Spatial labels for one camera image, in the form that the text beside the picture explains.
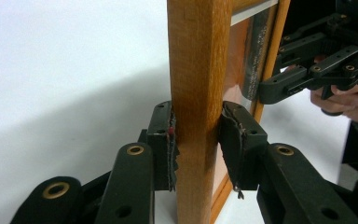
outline wooden post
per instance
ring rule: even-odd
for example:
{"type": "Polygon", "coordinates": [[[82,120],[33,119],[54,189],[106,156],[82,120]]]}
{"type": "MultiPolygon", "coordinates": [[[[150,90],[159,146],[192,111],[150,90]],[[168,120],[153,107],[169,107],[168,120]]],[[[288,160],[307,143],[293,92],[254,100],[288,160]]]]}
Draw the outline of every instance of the wooden post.
{"type": "Polygon", "coordinates": [[[209,223],[231,10],[231,0],[168,0],[179,223],[209,223]]]}

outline person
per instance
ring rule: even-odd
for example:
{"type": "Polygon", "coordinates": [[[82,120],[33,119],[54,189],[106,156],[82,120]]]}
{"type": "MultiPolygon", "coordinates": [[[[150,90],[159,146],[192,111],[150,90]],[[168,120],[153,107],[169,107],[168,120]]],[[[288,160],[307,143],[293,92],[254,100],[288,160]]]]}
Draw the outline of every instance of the person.
{"type": "MultiPolygon", "coordinates": [[[[292,0],[283,36],[293,33],[300,26],[331,15],[336,11],[335,3],[335,0],[292,0]]],[[[311,91],[310,100],[324,111],[342,112],[343,116],[351,120],[342,163],[347,163],[358,171],[358,85],[348,91],[340,91],[336,86],[332,86],[334,95],[327,100],[322,100],[322,91],[311,91]]]]}

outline wooden edge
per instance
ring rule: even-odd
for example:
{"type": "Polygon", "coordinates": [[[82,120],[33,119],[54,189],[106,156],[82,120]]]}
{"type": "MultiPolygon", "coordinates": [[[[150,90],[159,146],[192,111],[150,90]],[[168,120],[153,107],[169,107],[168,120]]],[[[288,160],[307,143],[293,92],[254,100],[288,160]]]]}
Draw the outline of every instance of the wooden edge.
{"type": "Polygon", "coordinates": [[[222,182],[219,185],[219,188],[216,190],[216,193],[213,195],[213,204],[211,208],[211,219],[210,223],[215,223],[217,217],[222,211],[223,206],[226,203],[228,195],[232,191],[232,184],[229,180],[228,174],[225,175],[222,182]]]}
{"type": "MultiPolygon", "coordinates": [[[[243,0],[234,0],[234,7],[233,11],[238,11],[244,8],[244,6],[250,6],[252,4],[255,4],[259,1],[243,1],[243,0]]],[[[272,71],[274,68],[276,55],[278,53],[278,48],[281,44],[281,38],[282,38],[282,31],[283,26],[286,21],[286,15],[287,11],[289,9],[290,0],[280,0],[278,5],[278,11],[276,14],[276,20],[274,24],[274,30],[273,30],[273,36],[271,37],[270,47],[268,51],[268,57],[267,57],[267,63],[266,67],[264,69],[264,73],[262,76],[262,80],[266,80],[272,76],[272,71]]],[[[259,101],[257,101],[255,105],[255,112],[254,112],[254,118],[257,122],[260,122],[261,115],[263,112],[264,105],[262,105],[259,101]]],[[[215,194],[213,195],[213,205],[211,208],[211,219],[210,223],[215,223],[217,220],[217,217],[219,216],[224,204],[226,203],[226,200],[228,198],[228,195],[232,191],[232,184],[228,178],[228,175],[225,176],[225,178],[220,183],[218,189],[216,190],[215,194]]]]}
{"type": "MultiPolygon", "coordinates": [[[[271,42],[269,45],[269,51],[267,56],[266,67],[264,68],[264,73],[262,76],[262,80],[267,80],[272,76],[272,71],[274,69],[276,57],[278,54],[278,48],[281,44],[281,38],[283,33],[283,26],[286,21],[287,11],[290,6],[290,0],[280,0],[278,5],[278,11],[276,15],[275,25],[273,36],[271,38],[271,42]]],[[[255,105],[254,118],[257,122],[260,122],[261,115],[263,113],[264,105],[257,100],[257,104],[255,105]]]]}

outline wooden frame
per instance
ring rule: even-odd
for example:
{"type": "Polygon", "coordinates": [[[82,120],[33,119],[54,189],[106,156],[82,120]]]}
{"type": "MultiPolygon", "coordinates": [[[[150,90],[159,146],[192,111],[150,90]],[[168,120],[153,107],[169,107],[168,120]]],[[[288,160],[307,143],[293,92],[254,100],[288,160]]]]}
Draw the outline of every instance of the wooden frame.
{"type": "MultiPolygon", "coordinates": [[[[180,156],[176,172],[178,222],[213,223],[232,186],[227,174],[213,180],[218,120],[227,72],[231,16],[260,0],[168,0],[172,110],[180,156]]],[[[278,4],[263,79],[271,76],[290,0],[278,4]]],[[[263,106],[252,106],[256,120],[263,106]]]]}

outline human hand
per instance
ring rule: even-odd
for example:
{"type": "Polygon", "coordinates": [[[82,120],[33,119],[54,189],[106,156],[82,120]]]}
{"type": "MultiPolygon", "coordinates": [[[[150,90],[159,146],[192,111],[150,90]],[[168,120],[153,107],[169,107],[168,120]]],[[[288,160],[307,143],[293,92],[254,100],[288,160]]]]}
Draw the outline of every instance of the human hand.
{"type": "Polygon", "coordinates": [[[333,96],[322,100],[322,89],[312,91],[310,100],[329,113],[343,112],[349,119],[358,122],[358,85],[348,91],[340,91],[337,86],[331,87],[333,96]]]}

